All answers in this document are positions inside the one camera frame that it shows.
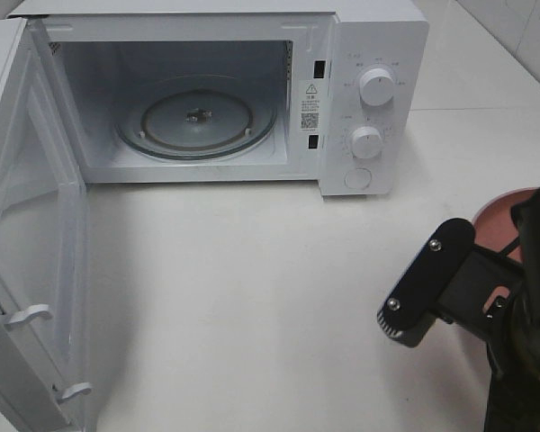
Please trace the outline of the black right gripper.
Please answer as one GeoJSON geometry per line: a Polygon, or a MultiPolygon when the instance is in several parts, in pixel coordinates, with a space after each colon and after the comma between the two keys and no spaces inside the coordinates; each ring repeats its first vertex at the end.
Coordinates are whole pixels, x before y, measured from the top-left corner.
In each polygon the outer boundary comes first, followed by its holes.
{"type": "Polygon", "coordinates": [[[416,347],[436,318],[485,343],[490,386],[485,431],[540,431],[540,371],[527,352],[523,294],[516,261],[474,246],[465,219],[441,223],[377,311],[389,339],[416,347]]]}

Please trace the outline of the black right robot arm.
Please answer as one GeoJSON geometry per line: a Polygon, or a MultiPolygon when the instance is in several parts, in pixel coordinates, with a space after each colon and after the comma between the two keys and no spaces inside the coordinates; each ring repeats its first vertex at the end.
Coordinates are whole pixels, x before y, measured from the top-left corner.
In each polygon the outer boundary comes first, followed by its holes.
{"type": "Polygon", "coordinates": [[[517,235],[498,251],[477,242],[468,220],[444,221],[376,318],[406,347],[436,320],[481,339],[491,369],[484,430],[540,431],[540,188],[509,217],[517,235]]]}

